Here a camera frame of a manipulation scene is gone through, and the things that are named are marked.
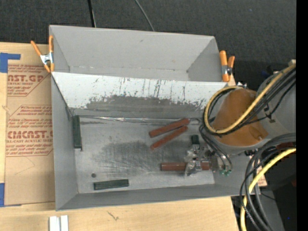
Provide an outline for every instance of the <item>wire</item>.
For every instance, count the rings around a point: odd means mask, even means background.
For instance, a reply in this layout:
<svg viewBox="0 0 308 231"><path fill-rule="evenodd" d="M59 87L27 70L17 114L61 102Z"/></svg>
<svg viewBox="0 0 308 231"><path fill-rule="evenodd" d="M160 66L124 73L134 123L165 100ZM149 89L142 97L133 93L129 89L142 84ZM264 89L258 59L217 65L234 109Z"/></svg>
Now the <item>wire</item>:
<svg viewBox="0 0 308 231"><path fill-rule="evenodd" d="M270 83L262 90L262 92L256 97L256 99L252 102L252 104L248 107L248 109L243 113L243 115L237 120L235 121L233 124L231 124L230 126L228 126L227 128L221 129L221 130L216 130L213 127L211 127L211 125L209 124L208 121L208 112L209 112L209 108L211 106L211 103L215 100L215 98L220 95L222 92L225 92L229 89L239 89L240 87L237 86L230 86L230 87L225 87L221 90L219 90L218 92L216 92L212 98L209 100L206 108L205 108L205 112L204 112L204 122L205 122L205 127L206 129L213 133L213 134L225 134L227 132L229 132L230 130L234 129L237 125L239 125L249 114L250 112L256 107L256 105L261 101L261 99L266 95L266 93L270 90L271 87L273 87L273 85L278 82L278 80L280 80L285 74L287 74L288 72L290 72L291 70L295 69L296 66L292 65L287 67L286 69L282 70L280 73L278 73L271 81Z"/></svg>
<svg viewBox="0 0 308 231"><path fill-rule="evenodd" d="M261 148L259 148L257 150L257 152L253 155L253 157L250 159L250 161L248 162L246 173L245 173L245 179L242 182L242 185L240 187L239 197L240 197L240 200L242 202L242 206L243 206L244 210L246 211L248 217L251 219L253 225L258 230L259 230L259 227L257 226L255 220L253 219L252 215L250 214L250 211L248 211L248 209L246 209L246 207L244 205L243 198L242 198L243 186L244 186L244 184L246 186L248 186L249 185L248 178L250 177L250 175L252 175L253 173L257 173L257 169L260 166L262 166L265 162L267 162L267 160L270 157L272 157L275 153L278 152L277 148L276 148L276 146L278 144L285 143L285 142L290 142L290 141L296 141L296 133L289 133L289 134L284 134L284 135L281 135L281 136L277 136L274 139L272 139L269 142L267 142L266 144L264 144ZM261 156L264 153L267 153L267 155L264 158L262 158L262 160L260 160ZM259 223L263 222L263 220L261 219L261 217L259 216L259 214L257 213L257 211L256 211L256 209L254 207L254 202L251 200L249 190L246 189L246 188L245 188L245 190L246 190L246 195L247 195L248 203L249 203L249 205L251 207L251 211L253 212L253 214L255 215L255 218L259 221ZM261 214L263 215L263 219L266 221L267 218L266 218L265 213L262 213L262 211L261 211ZM271 226L270 226L268 220L266 221L266 223L267 223L266 225L264 224L265 229L266 230L271 230Z"/></svg>
<svg viewBox="0 0 308 231"><path fill-rule="evenodd" d="M224 170L227 171L227 165L225 163L225 159L223 158L223 156L225 156L225 158L228 160L229 162L229 171L231 172L233 170L233 164L232 161L230 160L230 157L222 150L220 149L216 143L214 141L212 141L209 137L207 137L202 130L204 129L204 126L201 125L199 127L199 132L201 134L201 137L203 138L203 140L207 143L208 146L211 147L211 149L218 155L218 157L221 159L223 165L224 165Z"/></svg>
<svg viewBox="0 0 308 231"><path fill-rule="evenodd" d="M249 185L249 193L251 193L252 189L254 188L254 186L257 184L257 182L259 181L259 179L274 165L276 164L279 160L281 160L282 158L286 157L287 155L296 152L296 148L292 148L292 149L288 149L285 152L280 153L279 155L277 155L274 159L272 159L270 162L268 162L261 170L260 172L254 177L253 181L251 182L251 184ZM246 206L247 204L247 198L246 196L243 199L244 202L244 206ZM247 231L246 229L246 224L245 224L245 210L244 207L242 206L241 208L241 213L240 213L240 218L241 218L241 228L242 231Z"/></svg>
<svg viewBox="0 0 308 231"><path fill-rule="evenodd" d="M264 193L261 193L261 195L264 196L264 197L267 197L267 198L269 198L269 199L271 199L271 200L275 200L275 201L276 201L276 199L274 199L274 198L272 198L272 197L270 197L270 196L268 196L268 195L266 195L266 194L264 194Z"/></svg>
<svg viewBox="0 0 308 231"><path fill-rule="evenodd" d="M155 32L154 27L153 27L152 23L150 22L148 16L146 15L145 11L143 10L142 6L141 6L140 3L138 2L138 0L135 0L135 2L136 2L136 4L139 6L139 8L141 9L141 11L142 11L142 13L143 13L145 19L148 21L148 23L149 23L149 25L150 25L152 31Z"/></svg>
<svg viewBox="0 0 308 231"><path fill-rule="evenodd" d="M87 0L87 1L88 1L88 7L89 7L89 12L90 12L92 27L96 27L96 22L95 22L95 18L94 18L94 12L93 12L93 9L92 9L91 0Z"/></svg>
<svg viewBox="0 0 308 231"><path fill-rule="evenodd" d="M266 151L275 149L275 151L271 151L265 158L263 158L256 166L254 166L254 168L248 173L249 168L254 164L254 162L258 161L258 156L256 157L256 155L254 155L251 160L248 163L247 169L246 169L246 173L245 173L245 179L242 182L242 185L240 187L240 199L242 201L242 207L245 209L245 212L247 213L248 217L250 218L251 222L253 223L253 225L255 226L255 228L257 228L259 230L258 225L256 224L255 220L252 218L252 215L250 213L250 211L248 211L246 209L246 206L243 203L243 198L242 198L242 192L243 192L243 186L247 183L248 178L259 168L263 165L264 162L266 162L266 160L268 160L272 155L274 155L275 153L277 153L277 149L276 147L269 147L266 149ZM255 207L252 204L252 201L248 201L250 206L251 206L251 210L253 211L253 213L255 214L255 217L257 218L257 220L259 221L259 223L262 222L261 217L257 214L257 211L255 209Z"/></svg>

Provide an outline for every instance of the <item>clamp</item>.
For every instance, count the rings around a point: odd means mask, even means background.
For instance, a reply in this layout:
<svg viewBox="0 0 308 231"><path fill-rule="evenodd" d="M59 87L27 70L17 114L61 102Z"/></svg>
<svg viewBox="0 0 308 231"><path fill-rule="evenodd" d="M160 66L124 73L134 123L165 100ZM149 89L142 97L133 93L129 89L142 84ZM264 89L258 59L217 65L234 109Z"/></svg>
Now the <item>clamp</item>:
<svg viewBox="0 0 308 231"><path fill-rule="evenodd" d="M48 73L51 71L54 71L54 63L53 63L53 36L49 36L49 53L46 55L42 55L40 52L38 46L34 41L31 41L31 44L35 50L35 52L38 54L38 56L41 58L42 62L44 63L44 67L47 70Z"/></svg>
<svg viewBox="0 0 308 231"><path fill-rule="evenodd" d="M220 62L221 62L222 80L224 82L229 82L230 75L232 74L232 68L233 68L235 56L229 57L227 61L226 52L220 51L219 57L220 57Z"/></svg>

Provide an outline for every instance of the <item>light wood surface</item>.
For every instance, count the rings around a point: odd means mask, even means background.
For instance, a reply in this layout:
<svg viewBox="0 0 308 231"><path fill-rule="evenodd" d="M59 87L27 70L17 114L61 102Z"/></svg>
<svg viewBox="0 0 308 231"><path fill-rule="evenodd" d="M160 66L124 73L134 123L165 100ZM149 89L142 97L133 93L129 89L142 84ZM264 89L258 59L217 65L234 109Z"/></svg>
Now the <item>light wood surface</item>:
<svg viewBox="0 0 308 231"><path fill-rule="evenodd" d="M47 231L50 216L68 215L70 231L238 231L231 199L54 211L54 203L0 208L0 230Z"/></svg>

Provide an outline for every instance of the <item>gray metal panel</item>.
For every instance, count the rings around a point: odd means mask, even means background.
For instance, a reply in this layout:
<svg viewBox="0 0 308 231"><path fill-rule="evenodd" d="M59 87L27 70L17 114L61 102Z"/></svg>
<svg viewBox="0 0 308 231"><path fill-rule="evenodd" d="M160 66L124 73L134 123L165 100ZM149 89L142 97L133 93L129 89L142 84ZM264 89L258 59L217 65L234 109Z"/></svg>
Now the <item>gray metal panel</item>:
<svg viewBox="0 0 308 231"><path fill-rule="evenodd" d="M60 210L234 196L238 195L238 193L239 188L232 186L221 187L217 184L147 190L100 192L96 194L80 193L65 204Z"/></svg>
<svg viewBox="0 0 308 231"><path fill-rule="evenodd" d="M51 78L52 126L56 209L77 194L77 177L73 146L72 121L54 79Z"/></svg>
<svg viewBox="0 0 308 231"><path fill-rule="evenodd" d="M57 72L68 72L69 66L63 55L63 52L59 46L58 39L53 37L53 58L56 59L57 64L54 66L54 70Z"/></svg>
<svg viewBox="0 0 308 231"><path fill-rule="evenodd" d="M188 69L188 76L190 80L194 81L222 81L220 58L215 38L211 39L207 47Z"/></svg>
<svg viewBox="0 0 308 231"><path fill-rule="evenodd" d="M161 136L150 138L148 132L170 122L163 119L123 121L108 117L81 117L82 151L75 151L78 192L97 193L93 188L95 182L122 179L129 180L128 187L102 191L214 184L212 171L202 171L190 177L184 177L183 172L161 171L162 162L183 162L191 147L191 136L199 133L199 122L191 121L185 133L152 151L151 144Z"/></svg>
<svg viewBox="0 0 308 231"><path fill-rule="evenodd" d="M96 116L201 118L207 101L224 82L171 81L53 73L71 109Z"/></svg>
<svg viewBox="0 0 308 231"><path fill-rule="evenodd" d="M71 73L188 80L186 71L201 53L206 54L205 48L217 51L216 44L209 46L213 36L74 26L50 30ZM217 56L207 56L212 57L208 63L215 65L206 66L209 74L203 80L220 81Z"/></svg>

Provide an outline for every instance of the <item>black floor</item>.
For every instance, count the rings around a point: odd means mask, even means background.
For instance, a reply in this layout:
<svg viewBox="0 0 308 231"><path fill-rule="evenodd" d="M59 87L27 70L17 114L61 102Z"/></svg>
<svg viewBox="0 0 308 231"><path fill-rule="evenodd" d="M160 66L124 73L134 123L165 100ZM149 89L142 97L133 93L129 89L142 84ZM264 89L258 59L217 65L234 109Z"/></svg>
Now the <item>black floor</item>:
<svg viewBox="0 0 308 231"><path fill-rule="evenodd" d="M97 27L152 30L134 0L91 1ZM250 89L296 58L296 0L138 1L155 31L215 36L219 50L235 55L235 80ZM0 41L47 43L50 24L91 26L87 0L0 0Z"/></svg>

